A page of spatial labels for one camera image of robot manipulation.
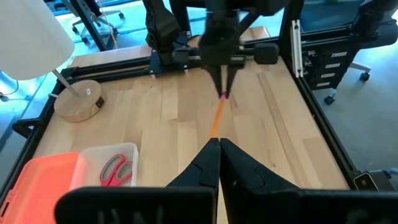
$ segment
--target orange pencil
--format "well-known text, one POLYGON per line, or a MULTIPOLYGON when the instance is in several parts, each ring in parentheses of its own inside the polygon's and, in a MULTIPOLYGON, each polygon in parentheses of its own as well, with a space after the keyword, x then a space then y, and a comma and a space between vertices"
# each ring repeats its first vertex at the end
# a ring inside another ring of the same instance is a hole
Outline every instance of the orange pencil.
POLYGON ((211 138, 215 138, 217 136, 218 125, 220 124, 221 115, 223 114, 225 100, 226 100, 226 94, 223 93, 220 98, 220 103, 218 105, 218 110, 213 123, 213 128, 211 129, 210 133, 211 138))

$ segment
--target white lamp shade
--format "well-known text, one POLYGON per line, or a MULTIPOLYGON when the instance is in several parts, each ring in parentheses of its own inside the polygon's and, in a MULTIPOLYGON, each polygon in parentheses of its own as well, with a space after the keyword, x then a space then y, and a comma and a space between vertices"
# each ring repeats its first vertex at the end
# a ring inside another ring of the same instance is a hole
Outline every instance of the white lamp shade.
POLYGON ((55 70, 75 44, 43 0, 0 0, 0 70, 28 80, 55 70))

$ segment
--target lamp stem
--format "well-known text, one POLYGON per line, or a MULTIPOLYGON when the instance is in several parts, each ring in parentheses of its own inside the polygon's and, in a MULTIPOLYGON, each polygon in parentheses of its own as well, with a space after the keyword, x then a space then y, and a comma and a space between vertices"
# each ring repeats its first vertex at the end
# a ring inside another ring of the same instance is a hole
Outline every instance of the lamp stem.
POLYGON ((56 70, 52 71, 54 75, 61 81, 63 85, 65 85, 66 88, 68 88, 69 91, 72 92, 73 96, 78 97, 79 94, 76 92, 76 90, 68 83, 68 81, 56 70))

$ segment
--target scissor handle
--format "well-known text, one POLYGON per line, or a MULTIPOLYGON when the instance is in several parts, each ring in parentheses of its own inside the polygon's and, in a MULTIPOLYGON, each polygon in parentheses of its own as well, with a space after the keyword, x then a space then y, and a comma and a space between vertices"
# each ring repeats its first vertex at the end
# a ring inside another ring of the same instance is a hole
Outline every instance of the scissor handle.
POLYGON ((102 168, 101 174, 99 175, 99 180, 101 181, 101 186, 108 186, 111 182, 112 178, 116 175, 116 172, 119 170, 120 166, 124 164, 126 161, 126 156, 123 154, 116 154, 112 158, 110 158, 105 166, 102 168), (106 177, 107 171, 111 168, 111 165, 115 163, 116 160, 119 160, 118 163, 113 167, 109 172, 109 176, 106 177))
POLYGON ((127 175, 121 176, 121 170, 123 170, 124 166, 129 166, 130 169, 132 168, 132 162, 131 161, 126 161, 123 164, 120 165, 118 170, 116 171, 115 175, 112 177, 111 181, 109 182, 108 186, 120 186, 125 181, 129 180, 132 177, 132 170, 130 170, 127 175))

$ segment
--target lamp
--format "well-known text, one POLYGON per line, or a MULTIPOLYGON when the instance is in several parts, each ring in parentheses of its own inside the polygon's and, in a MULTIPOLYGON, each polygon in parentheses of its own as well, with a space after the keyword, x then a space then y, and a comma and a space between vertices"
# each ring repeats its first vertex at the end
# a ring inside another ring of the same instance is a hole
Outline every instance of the lamp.
POLYGON ((75 49, 63 27, 43 0, 0 1, 0 70, 15 80, 53 72, 67 89, 58 95, 54 110, 65 121, 80 122, 96 114, 105 94, 93 80, 70 85, 56 68, 75 49))

